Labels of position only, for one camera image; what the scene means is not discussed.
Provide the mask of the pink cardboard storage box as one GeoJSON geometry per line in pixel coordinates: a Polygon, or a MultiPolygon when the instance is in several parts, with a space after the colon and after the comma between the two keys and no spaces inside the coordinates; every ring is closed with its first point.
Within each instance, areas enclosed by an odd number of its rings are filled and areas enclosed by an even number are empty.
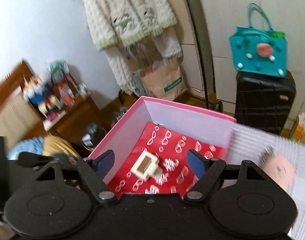
{"type": "Polygon", "coordinates": [[[177,193],[184,196],[197,182],[187,164],[193,149],[207,159],[225,159],[236,120],[226,114],[173,101],[142,96],[90,154],[113,150],[114,166],[103,181],[117,197],[124,193],[177,193]],[[157,178],[142,180],[131,168],[143,151],[159,160],[157,178]]]}

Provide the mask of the cream hair claw clip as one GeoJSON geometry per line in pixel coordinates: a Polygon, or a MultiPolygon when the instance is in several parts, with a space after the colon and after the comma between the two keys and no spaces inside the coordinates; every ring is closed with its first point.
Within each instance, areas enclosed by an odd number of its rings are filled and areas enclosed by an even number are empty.
{"type": "Polygon", "coordinates": [[[163,173],[162,168],[159,166],[158,156],[148,152],[146,149],[140,154],[130,171],[143,181],[147,181],[149,178],[158,178],[163,173]]]}

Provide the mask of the pink round compact case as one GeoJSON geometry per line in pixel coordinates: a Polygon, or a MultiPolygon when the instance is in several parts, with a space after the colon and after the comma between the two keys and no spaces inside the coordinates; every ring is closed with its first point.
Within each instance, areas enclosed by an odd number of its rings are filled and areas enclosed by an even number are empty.
{"type": "Polygon", "coordinates": [[[270,154],[262,163],[261,169],[284,191],[294,183],[295,170],[290,161],[282,155],[270,154]]]}

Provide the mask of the yellow waste bin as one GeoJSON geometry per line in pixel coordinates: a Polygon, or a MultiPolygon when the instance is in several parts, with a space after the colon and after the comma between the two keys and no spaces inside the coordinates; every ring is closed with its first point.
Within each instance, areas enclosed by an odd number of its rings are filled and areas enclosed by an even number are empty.
{"type": "Polygon", "coordinates": [[[107,131],[104,128],[91,123],[87,126],[80,142],[89,151],[93,151],[106,135],[107,131]]]}

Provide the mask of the red patterned bag in box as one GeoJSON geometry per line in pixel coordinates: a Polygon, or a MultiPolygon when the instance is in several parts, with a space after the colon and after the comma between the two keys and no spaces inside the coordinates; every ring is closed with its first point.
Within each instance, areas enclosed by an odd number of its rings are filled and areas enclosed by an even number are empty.
{"type": "Polygon", "coordinates": [[[207,159],[224,157],[224,150],[220,146],[198,141],[149,122],[132,152],[108,183],[108,187],[118,197],[123,193],[178,193],[184,196],[198,181],[187,163],[187,152],[190,149],[199,152],[207,159]],[[143,181],[130,171],[144,149],[159,158],[159,166],[163,173],[158,178],[143,181]]]}

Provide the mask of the black clothes rack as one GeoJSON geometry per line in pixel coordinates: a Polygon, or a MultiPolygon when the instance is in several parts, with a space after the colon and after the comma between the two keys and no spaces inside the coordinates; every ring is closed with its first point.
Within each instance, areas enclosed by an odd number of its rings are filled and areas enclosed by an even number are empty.
{"type": "Polygon", "coordinates": [[[223,103],[215,97],[216,88],[212,47],[202,2],[201,0],[186,0],[186,4],[195,34],[196,48],[205,92],[204,101],[206,103],[206,108],[222,113],[223,103]]]}

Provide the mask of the wooden nightstand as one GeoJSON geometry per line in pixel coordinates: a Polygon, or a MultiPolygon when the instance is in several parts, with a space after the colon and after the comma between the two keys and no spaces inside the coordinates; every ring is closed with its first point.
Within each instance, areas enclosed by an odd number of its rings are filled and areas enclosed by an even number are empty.
{"type": "Polygon", "coordinates": [[[86,126],[95,123],[104,127],[100,110],[91,94],[78,95],[74,105],[68,107],[62,116],[44,128],[45,118],[21,95],[24,79],[33,76],[29,64],[22,60],[0,81],[0,135],[6,138],[6,147],[17,142],[46,134],[62,137],[73,143],[80,143],[86,126]]]}

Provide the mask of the black suitcase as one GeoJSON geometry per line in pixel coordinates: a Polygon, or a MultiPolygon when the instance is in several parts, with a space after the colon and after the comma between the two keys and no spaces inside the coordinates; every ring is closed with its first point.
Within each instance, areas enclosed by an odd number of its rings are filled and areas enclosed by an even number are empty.
{"type": "Polygon", "coordinates": [[[281,78],[239,72],[236,82],[237,123],[280,135],[296,96],[291,72],[281,78]]]}

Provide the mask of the brown paper bag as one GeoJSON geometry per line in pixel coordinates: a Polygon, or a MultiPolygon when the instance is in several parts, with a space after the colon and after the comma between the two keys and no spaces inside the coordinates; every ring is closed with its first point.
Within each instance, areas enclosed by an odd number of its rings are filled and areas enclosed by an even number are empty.
{"type": "Polygon", "coordinates": [[[148,96],[174,101],[187,87],[176,58],[155,61],[140,72],[140,79],[148,96]]]}

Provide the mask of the teal felt handbag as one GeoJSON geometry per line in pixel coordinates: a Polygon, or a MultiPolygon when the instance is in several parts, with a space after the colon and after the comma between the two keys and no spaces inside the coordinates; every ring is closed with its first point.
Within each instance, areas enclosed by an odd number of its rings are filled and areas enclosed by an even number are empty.
{"type": "Polygon", "coordinates": [[[255,3],[247,7],[249,27],[237,27],[229,38],[232,62],[236,70],[274,77],[287,74],[287,40],[284,32],[275,31],[269,18],[255,3]],[[255,29],[251,21],[253,10],[265,19],[268,29],[255,29]]]}

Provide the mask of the beige wardrobe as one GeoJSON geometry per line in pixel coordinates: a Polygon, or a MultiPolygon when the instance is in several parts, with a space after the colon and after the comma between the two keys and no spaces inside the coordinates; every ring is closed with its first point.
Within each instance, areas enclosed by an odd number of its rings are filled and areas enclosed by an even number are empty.
{"type": "Polygon", "coordinates": [[[305,0],[169,0],[183,49],[191,94],[215,94],[223,109],[236,106],[236,76],[251,70],[285,79],[295,98],[285,123],[305,111],[305,0]]]}

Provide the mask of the cream knitted panda cardigan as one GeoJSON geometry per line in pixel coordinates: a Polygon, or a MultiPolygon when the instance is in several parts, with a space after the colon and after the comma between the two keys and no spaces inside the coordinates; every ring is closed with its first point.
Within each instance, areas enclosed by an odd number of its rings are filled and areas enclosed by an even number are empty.
{"type": "Polygon", "coordinates": [[[181,57],[168,0],[82,0],[93,43],[104,51],[121,90],[135,83],[126,48],[151,38],[164,59],[181,57]]]}

